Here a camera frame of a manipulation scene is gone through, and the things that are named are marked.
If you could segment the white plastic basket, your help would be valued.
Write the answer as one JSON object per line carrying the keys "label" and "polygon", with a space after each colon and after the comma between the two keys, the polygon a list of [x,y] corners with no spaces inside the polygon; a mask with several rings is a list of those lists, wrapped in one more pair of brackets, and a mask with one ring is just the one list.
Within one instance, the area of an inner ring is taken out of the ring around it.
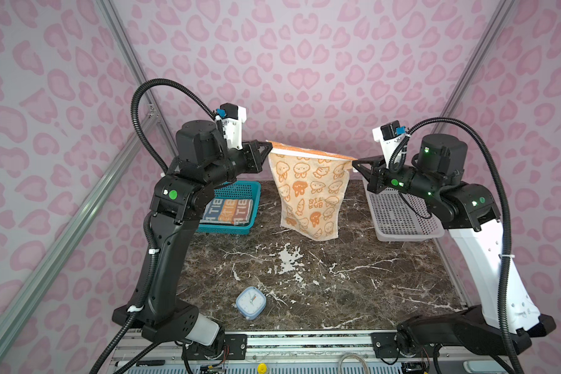
{"label": "white plastic basket", "polygon": [[438,218],[425,219],[417,215],[428,213],[423,199],[406,197],[414,207],[413,211],[399,197],[397,190],[386,188],[374,194],[367,190],[368,182],[365,179],[362,179],[362,183],[376,237],[380,242],[423,242],[445,234]]}

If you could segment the orange white towel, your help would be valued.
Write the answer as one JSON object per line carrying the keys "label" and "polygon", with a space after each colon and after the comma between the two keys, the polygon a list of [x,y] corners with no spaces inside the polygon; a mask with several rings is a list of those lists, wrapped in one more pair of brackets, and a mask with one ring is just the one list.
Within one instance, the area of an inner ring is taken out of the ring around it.
{"label": "orange white towel", "polygon": [[273,142],[268,156],[281,201],[281,221],[317,242],[338,237],[338,217],[353,157]]}

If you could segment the teal plastic basket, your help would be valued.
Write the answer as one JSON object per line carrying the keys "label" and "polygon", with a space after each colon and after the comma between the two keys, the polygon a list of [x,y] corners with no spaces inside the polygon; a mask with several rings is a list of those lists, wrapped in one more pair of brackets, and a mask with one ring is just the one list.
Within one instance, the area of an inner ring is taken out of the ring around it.
{"label": "teal plastic basket", "polygon": [[238,181],[217,189],[207,205],[198,232],[248,235],[255,223],[260,203],[259,182]]}

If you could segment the striped rabbit text towel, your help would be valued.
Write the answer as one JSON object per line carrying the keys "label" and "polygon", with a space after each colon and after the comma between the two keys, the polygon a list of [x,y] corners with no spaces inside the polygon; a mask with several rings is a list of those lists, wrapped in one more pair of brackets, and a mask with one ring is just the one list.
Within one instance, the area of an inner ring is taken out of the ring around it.
{"label": "striped rabbit text towel", "polygon": [[246,226],[251,221],[252,199],[215,198],[207,204],[201,224]]}

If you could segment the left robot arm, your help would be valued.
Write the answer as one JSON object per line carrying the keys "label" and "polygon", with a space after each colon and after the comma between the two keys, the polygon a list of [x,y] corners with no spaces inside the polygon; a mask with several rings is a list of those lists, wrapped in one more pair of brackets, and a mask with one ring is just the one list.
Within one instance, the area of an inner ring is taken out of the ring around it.
{"label": "left robot arm", "polygon": [[186,254],[216,189],[241,174],[261,172],[273,146],[252,140],[230,148],[221,126],[204,120],[184,124],[176,146],[178,154],[155,185],[143,222],[148,249],[136,289],[112,320],[125,330],[139,329],[152,343],[211,346],[221,334],[220,325],[177,296]]}

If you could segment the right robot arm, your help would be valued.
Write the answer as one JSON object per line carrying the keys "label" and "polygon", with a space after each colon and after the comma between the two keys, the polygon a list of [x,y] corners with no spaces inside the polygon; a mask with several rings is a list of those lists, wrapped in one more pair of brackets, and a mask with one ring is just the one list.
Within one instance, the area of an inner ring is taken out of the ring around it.
{"label": "right robot arm", "polygon": [[498,294],[503,260],[503,218],[492,193],[484,186],[463,182],[466,143],[448,134],[422,139],[415,165],[389,171],[391,155],[405,135],[373,136],[382,155],[354,161],[371,193],[394,189],[425,202],[432,217],[457,243],[470,270],[480,304],[459,313],[415,316],[397,328],[396,344],[414,355],[430,344],[464,347],[476,355],[506,355],[500,330]]}

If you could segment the light blue alarm clock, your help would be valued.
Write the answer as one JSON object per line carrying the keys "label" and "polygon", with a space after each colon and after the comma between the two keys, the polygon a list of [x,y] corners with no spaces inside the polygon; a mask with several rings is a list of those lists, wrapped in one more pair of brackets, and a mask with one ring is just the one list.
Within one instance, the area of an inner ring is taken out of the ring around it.
{"label": "light blue alarm clock", "polygon": [[235,300],[238,311],[247,319],[254,320],[266,308],[266,296],[255,287],[246,288]]}

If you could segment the yellow cap object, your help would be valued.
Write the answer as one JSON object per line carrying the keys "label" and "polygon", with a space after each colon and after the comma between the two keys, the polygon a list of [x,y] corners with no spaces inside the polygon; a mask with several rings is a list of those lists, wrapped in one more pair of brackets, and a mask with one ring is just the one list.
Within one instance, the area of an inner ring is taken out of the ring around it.
{"label": "yellow cap object", "polygon": [[267,374],[268,372],[268,367],[265,363],[260,363],[257,366],[257,373],[258,374]]}

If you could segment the white grey device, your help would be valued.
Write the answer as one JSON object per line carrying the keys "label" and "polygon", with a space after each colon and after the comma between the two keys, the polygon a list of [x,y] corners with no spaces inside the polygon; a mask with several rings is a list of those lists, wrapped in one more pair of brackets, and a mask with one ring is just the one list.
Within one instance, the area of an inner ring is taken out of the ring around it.
{"label": "white grey device", "polygon": [[463,367],[470,374],[508,374],[508,371],[499,363],[489,360],[465,361]]}

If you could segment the black white marker pen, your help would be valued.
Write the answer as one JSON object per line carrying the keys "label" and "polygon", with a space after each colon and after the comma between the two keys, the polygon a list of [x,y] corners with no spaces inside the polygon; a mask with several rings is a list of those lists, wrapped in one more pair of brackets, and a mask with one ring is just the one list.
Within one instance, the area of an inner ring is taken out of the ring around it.
{"label": "black white marker pen", "polygon": [[[166,363],[164,359],[148,359],[148,360],[140,360],[135,362],[134,366],[145,367],[145,366],[163,366]],[[115,368],[122,368],[130,364],[130,361],[118,361],[115,363]]]}

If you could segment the right aluminium corner post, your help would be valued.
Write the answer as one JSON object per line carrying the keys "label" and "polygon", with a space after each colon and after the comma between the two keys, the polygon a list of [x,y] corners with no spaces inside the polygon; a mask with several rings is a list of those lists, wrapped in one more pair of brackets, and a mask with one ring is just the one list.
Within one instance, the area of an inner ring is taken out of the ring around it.
{"label": "right aluminium corner post", "polygon": [[486,28],[475,45],[470,59],[464,66],[461,77],[447,100],[444,110],[440,113],[440,117],[455,118],[457,116],[455,112],[459,104],[464,100],[469,87],[478,75],[486,57],[496,44],[503,28],[508,25],[510,18],[514,15],[517,3],[518,1],[515,0],[501,0],[498,2]]}

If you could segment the aluminium corner frame post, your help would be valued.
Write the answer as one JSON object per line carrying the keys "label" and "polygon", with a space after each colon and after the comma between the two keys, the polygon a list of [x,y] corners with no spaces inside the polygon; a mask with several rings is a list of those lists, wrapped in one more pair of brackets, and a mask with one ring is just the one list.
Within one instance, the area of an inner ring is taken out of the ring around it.
{"label": "aluminium corner frame post", "polygon": [[[102,13],[104,21],[113,34],[115,45],[122,53],[122,57],[132,76],[132,83],[135,84],[133,90],[136,90],[148,81],[148,78],[140,65],[139,58],[133,50],[130,37],[124,28],[123,21],[118,14],[115,3],[113,1],[96,1],[96,3]],[[149,155],[153,156],[156,150],[154,145],[149,142],[148,136],[153,131],[159,131],[160,135],[164,138],[165,145],[171,152],[171,162],[164,161],[163,157],[160,157],[157,161],[158,171],[161,173],[161,175],[157,177],[157,180],[160,181],[164,178],[167,182],[175,180],[175,183],[179,184],[176,181],[177,178],[174,176],[175,170],[178,168],[176,144],[171,129],[169,129],[168,123],[164,119],[161,106],[158,104],[157,98],[155,98],[155,94],[150,90],[146,90],[144,93],[140,94],[140,99],[135,99],[133,93],[130,110],[132,115],[129,115],[129,118],[135,131],[135,134],[132,136],[132,142],[136,143],[137,146],[140,146],[148,152]]]}

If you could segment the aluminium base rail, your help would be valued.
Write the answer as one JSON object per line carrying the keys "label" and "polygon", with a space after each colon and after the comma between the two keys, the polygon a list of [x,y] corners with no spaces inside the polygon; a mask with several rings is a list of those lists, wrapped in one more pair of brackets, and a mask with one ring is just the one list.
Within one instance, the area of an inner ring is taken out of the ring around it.
{"label": "aluminium base rail", "polygon": [[133,366],[131,373],[467,373],[463,363],[495,361],[461,347],[419,353],[396,349],[392,330],[231,331],[226,353],[210,358],[196,345],[163,343],[141,360],[164,359],[163,366]]}

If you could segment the diagonal aluminium frame bar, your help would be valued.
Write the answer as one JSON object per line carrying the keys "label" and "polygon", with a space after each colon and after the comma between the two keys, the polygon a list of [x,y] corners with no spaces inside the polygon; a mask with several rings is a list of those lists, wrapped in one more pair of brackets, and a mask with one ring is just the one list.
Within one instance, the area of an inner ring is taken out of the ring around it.
{"label": "diagonal aluminium frame bar", "polygon": [[38,168],[0,182],[0,373],[88,373],[134,289],[157,167],[129,116],[86,122]]}

